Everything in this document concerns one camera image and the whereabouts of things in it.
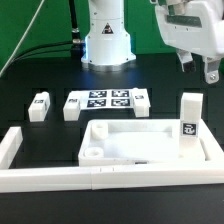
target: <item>small white block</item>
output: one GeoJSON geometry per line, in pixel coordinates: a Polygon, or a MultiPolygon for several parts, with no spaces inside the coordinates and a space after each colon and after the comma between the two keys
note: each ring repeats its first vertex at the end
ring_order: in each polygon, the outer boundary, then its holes
{"type": "Polygon", "coordinates": [[[205,160],[205,153],[199,140],[203,94],[184,93],[181,99],[180,116],[180,158],[205,160]]]}
{"type": "Polygon", "coordinates": [[[180,120],[199,122],[201,120],[203,94],[184,93],[181,99],[180,120]]]}
{"type": "Polygon", "coordinates": [[[31,122],[44,121],[50,107],[49,93],[37,93],[28,110],[31,122]]]}
{"type": "Polygon", "coordinates": [[[23,141],[20,127],[11,127],[0,144],[0,169],[8,169],[23,141]]]}
{"type": "Polygon", "coordinates": [[[72,91],[63,108],[65,121],[77,121],[79,119],[80,108],[80,92],[72,91]]]}
{"type": "Polygon", "coordinates": [[[131,91],[133,108],[136,117],[149,117],[150,101],[146,89],[133,89],[131,91]]]}

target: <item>white plastic block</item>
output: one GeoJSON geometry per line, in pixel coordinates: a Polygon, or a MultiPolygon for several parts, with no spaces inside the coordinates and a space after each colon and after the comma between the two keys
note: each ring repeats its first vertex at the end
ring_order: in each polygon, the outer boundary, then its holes
{"type": "Polygon", "coordinates": [[[203,94],[184,93],[181,99],[182,121],[199,122],[201,120],[203,94]]]}
{"type": "Polygon", "coordinates": [[[180,115],[180,158],[205,160],[205,153],[199,139],[203,94],[184,93],[181,99],[180,115]]]}
{"type": "Polygon", "coordinates": [[[0,193],[91,189],[92,169],[60,167],[0,170],[0,193]]]}
{"type": "Polygon", "coordinates": [[[31,122],[44,121],[50,107],[50,96],[48,92],[37,93],[28,110],[31,122]]]}
{"type": "Polygon", "coordinates": [[[20,127],[11,127],[0,144],[0,169],[8,169],[23,141],[20,127]]]}
{"type": "Polygon", "coordinates": [[[149,117],[150,101],[147,90],[134,88],[131,92],[135,116],[149,117]]]}
{"type": "Polygon", "coordinates": [[[80,108],[80,92],[72,91],[63,108],[65,121],[77,121],[79,119],[80,108]]]}

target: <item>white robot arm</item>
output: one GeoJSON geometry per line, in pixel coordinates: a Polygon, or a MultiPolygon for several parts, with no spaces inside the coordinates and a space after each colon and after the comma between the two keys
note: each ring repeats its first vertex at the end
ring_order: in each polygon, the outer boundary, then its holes
{"type": "Polygon", "coordinates": [[[224,57],[223,0],[150,0],[156,4],[156,18],[165,44],[175,47],[182,70],[195,65],[191,53],[201,55],[207,83],[219,80],[224,57]]]}

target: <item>green wall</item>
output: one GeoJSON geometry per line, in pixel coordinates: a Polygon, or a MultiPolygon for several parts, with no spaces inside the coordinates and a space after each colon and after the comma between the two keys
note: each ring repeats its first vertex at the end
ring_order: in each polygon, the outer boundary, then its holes
{"type": "MultiPolygon", "coordinates": [[[[1,0],[0,68],[7,61],[27,28],[41,0],[1,0]]],[[[171,52],[161,40],[149,0],[124,0],[125,26],[136,54],[171,52]]],[[[75,0],[82,37],[89,31],[88,1],[75,0]]],[[[39,44],[71,40],[68,0],[46,0],[21,50],[39,44]]]]}

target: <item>black surface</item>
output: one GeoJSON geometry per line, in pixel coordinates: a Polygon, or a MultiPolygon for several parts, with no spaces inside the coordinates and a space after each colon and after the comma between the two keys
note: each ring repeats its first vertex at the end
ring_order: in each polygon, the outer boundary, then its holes
{"type": "MultiPolygon", "coordinates": [[[[123,72],[85,71],[71,59],[30,59],[0,79],[0,140],[21,126],[24,141],[11,168],[76,166],[86,125],[92,119],[135,119],[133,110],[82,111],[64,122],[72,90],[147,88],[150,119],[179,118],[183,92],[204,94],[202,118],[224,145],[224,81],[207,85],[203,65],[184,74],[175,54],[138,55],[123,72]],[[51,106],[43,123],[30,123],[28,108],[48,91],[51,106]]],[[[0,194],[0,223],[224,223],[224,185],[174,186],[99,191],[0,194]]]]}

